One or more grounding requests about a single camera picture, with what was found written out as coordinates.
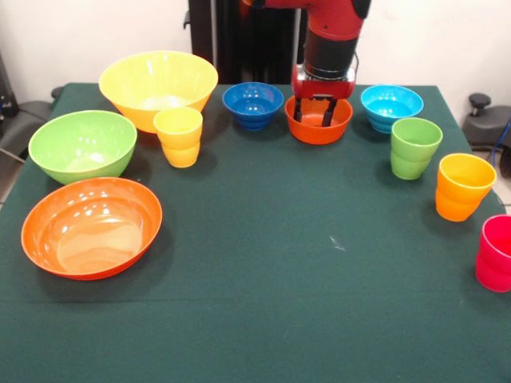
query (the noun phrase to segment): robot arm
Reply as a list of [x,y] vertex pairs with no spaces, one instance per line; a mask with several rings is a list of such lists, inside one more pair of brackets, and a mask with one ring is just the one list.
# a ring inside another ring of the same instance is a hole
[[268,8],[304,8],[308,13],[305,61],[293,71],[295,119],[301,120],[302,98],[331,100],[323,126],[331,123],[338,99],[348,98],[355,87],[351,62],[358,36],[369,12],[370,0],[245,0]]

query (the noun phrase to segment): white wall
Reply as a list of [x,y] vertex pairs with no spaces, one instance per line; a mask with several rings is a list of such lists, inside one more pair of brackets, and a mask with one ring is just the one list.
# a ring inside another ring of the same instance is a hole
[[[187,8],[187,0],[0,0],[0,50],[19,100],[48,99],[53,87],[97,81],[131,53],[191,51]],[[510,14],[510,0],[373,0],[358,82],[439,85],[458,121],[473,91],[511,105]]]
[[97,82],[112,62],[192,51],[187,0],[0,0],[0,50],[18,101],[67,82]]
[[458,122],[475,91],[511,105],[509,16],[510,0],[373,0],[358,82],[438,85]]

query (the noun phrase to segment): orange bowl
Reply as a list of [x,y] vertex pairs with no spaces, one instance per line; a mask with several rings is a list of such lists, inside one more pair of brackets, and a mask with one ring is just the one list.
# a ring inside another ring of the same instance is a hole
[[286,102],[287,123],[291,134],[300,141],[313,145],[326,145],[337,141],[346,131],[353,116],[353,108],[346,100],[339,100],[334,110],[331,126],[323,127],[323,115],[328,101],[302,99],[302,122],[293,118],[295,114],[295,96]]
[[94,280],[132,266],[147,251],[162,220],[160,201],[122,178],[93,178],[57,189],[27,215],[22,246],[50,273]]

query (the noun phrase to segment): orange cup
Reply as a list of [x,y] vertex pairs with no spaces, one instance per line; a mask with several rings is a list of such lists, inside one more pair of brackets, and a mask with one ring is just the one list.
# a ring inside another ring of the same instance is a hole
[[497,173],[483,159],[466,153],[445,156],[438,167],[438,214],[449,221],[468,219],[491,190]]

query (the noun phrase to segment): blue bowl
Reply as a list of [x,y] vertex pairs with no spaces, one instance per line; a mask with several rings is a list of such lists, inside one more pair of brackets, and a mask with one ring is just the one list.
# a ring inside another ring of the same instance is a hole
[[362,92],[360,101],[373,129],[386,134],[392,132],[394,122],[416,116],[424,108],[416,92],[398,85],[371,86]]
[[224,105],[246,130],[266,128],[284,103],[284,95],[275,86],[244,82],[227,89]]

